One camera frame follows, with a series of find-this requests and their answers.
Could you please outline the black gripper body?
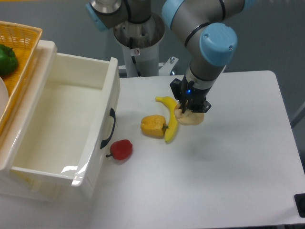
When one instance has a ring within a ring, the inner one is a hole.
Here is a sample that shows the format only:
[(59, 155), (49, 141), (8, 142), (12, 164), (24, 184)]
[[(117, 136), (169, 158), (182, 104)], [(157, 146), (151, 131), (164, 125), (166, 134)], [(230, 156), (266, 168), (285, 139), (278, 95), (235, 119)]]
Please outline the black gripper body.
[(211, 104), (206, 100), (206, 96), (209, 89), (198, 89), (195, 88), (195, 82), (193, 80), (187, 81), (186, 76), (182, 80), (174, 79), (170, 83), (170, 88), (176, 100), (181, 102), (187, 100), (187, 109), (193, 113), (207, 113), (212, 107)]

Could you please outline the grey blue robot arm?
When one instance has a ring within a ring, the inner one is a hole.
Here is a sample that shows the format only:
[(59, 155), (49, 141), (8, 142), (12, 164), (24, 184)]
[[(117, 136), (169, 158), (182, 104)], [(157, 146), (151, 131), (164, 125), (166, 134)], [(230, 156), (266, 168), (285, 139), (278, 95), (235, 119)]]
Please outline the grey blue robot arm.
[(123, 49), (129, 77), (158, 74), (159, 43), (169, 28), (192, 55), (182, 80), (170, 87), (183, 112), (206, 113), (206, 97), (236, 50), (234, 30), (223, 21), (246, 9), (249, 0), (167, 0), (161, 15), (149, 0), (91, 0), (86, 4), (96, 28), (113, 30)]

